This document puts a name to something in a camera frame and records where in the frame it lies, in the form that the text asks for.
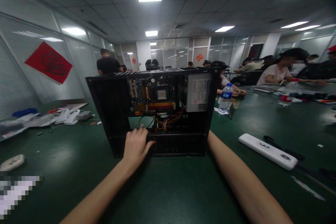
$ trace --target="pixelated area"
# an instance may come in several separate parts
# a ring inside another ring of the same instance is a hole
[[[14,207],[25,199],[33,186],[42,181],[41,176],[0,177],[0,219],[6,219]]]

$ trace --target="plastic water bottle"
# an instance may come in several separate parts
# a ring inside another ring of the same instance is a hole
[[[223,88],[222,91],[222,97],[220,98],[220,103],[218,106],[218,110],[221,114],[228,114],[229,113],[229,107],[230,107],[230,100],[232,97],[233,88],[232,84],[228,83],[225,88]]]
[[[285,86],[278,102],[279,105],[285,107],[291,104],[295,94],[298,92],[299,89],[298,81],[299,79],[293,79],[289,84]]]

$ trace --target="ceiling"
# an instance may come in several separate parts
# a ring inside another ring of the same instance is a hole
[[[299,21],[310,21],[309,25],[336,22],[334,0],[42,1],[75,20],[95,24],[117,43],[148,39],[146,30],[158,30],[158,39],[165,39],[213,36],[222,26],[235,26],[225,32],[232,35],[282,32],[280,27]],[[270,23],[276,19],[283,20]],[[174,30],[176,24],[185,26]]]

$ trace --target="black office chair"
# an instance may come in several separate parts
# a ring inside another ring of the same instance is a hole
[[[245,72],[245,86],[254,86],[258,83],[263,70],[254,70]]]

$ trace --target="air vent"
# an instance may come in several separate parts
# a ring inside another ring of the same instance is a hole
[[[199,104],[197,110],[198,111],[205,111],[207,105],[206,104]]]
[[[279,22],[279,21],[282,21],[283,19],[275,19],[273,21],[271,21],[270,23],[276,23],[276,22]]]
[[[182,29],[185,26],[185,24],[178,24],[175,26],[174,30]]]

